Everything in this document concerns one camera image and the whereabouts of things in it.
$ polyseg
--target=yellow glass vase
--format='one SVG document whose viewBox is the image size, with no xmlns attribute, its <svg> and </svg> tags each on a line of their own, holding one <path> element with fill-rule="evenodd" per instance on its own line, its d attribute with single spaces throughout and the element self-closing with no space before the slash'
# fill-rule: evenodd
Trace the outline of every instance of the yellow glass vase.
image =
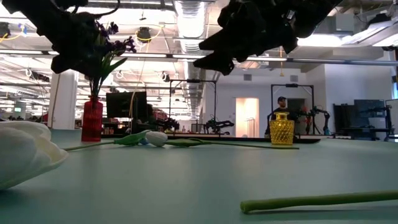
<svg viewBox="0 0 398 224">
<path fill-rule="evenodd" d="M 292 145 L 294 135 L 294 121 L 288 120 L 288 112 L 275 112 L 276 120 L 270 121 L 271 143 L 278 145 Z"/>
</svg>

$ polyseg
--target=red glass vase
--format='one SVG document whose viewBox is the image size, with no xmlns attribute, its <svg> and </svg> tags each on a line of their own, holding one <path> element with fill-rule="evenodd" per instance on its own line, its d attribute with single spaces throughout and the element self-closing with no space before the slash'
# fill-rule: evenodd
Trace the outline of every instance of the red glass vase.
<svg viewBox="0 0 398 224">
<path fill-rule="evenodd" d="M 81 141 L 101 141 L 102 112 L 103 104 L 98 101 L 98 97 L 90 97 L 90 100 L 85 103 L 85 109 L 83 112 Z"/>
</svg>

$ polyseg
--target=tulip petal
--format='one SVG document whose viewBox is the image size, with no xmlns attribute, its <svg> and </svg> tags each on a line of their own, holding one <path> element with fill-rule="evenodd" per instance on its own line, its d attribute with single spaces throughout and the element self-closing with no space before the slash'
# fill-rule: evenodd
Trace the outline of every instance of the tulip petal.
<svg viewBox="0 0 398 224">
<path fill-rule="evenodd" d="M 51 140 L 51 131 L 46 125 L 41 123 L 31 121 L 3 121 L 0 122 L 0 128 L 2 127 L 15 128 L 29 133 L 35 138 L 41 136 L 48 141 Z"/>
<path fill-rule="evenodd" d="M 0 123 L 0 190 L 55 169 L 68 156 L 49 141 L 51 132 L 46 126 L 21 123 Z"/>
</svg>

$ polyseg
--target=teal table surface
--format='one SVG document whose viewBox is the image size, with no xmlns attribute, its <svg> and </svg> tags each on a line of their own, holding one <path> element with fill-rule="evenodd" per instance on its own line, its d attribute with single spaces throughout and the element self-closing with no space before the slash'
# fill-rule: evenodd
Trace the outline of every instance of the teal table surface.
<svg viewBox="0 0 398 224">
<path fill-rule="evenodd" d="M 52 141 L 77 146 L 80 132 L 54 131 Z M 242 214 L 242 200 L 398 189 L 396 143 L 326 139 L 298 146 L 71 152 L 58 169 L 0 192 L 0 223 L 398 223 L 398 201 Z"/>
</svg>

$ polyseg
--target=green stem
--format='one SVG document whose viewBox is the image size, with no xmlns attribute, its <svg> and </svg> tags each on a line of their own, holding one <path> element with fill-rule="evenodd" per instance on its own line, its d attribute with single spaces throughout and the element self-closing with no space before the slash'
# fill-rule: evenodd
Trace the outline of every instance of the green stem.
<svg viewBox="0 0 398 224">
<path fill-rule="evenodd" d="M 398 190 L 312 197 L 276 198 L 270 200 L 249 200 L 241 202 L 241 210 L 242 212 L 247 213 L 255 210 L 271 210 L 295 206 L 340 205 L 347 203 L 378 202 L 384 200 L 398 200 Z"/>
<path fill-rule="evenodd" d="M 87 144 L 87 145 L 84 145 L 84 146 L 69 147 L 69 148 L 66 148 L 66 149 L 63 149 L 63 150 L 65 150 L 65 151 L 73 151 L 73 150 L 77 150 L 77 149 L 84 149 L 84 148 L 87 148 L 87 147 L 102 146 L 102 145 L 105 145 L 105 144 L 114 144 L 114 141 L 99 142 L 99 143 L 94 143 L 94 144 Z"/>
<path fill-rule="evenodd" d="M 252 145 L 245 145 L 245 144 L 235 144 L 235 143 L 225 143 L 225 142 L 213 142 L 210 141 L 212 144 L 219 144 L 224 146 L 242 146 L 242 147 L 256 147 L 261 149 L 300 149 L 299 147 L 278 147 L 278 146 L 252 146 Z"/>
</svg>

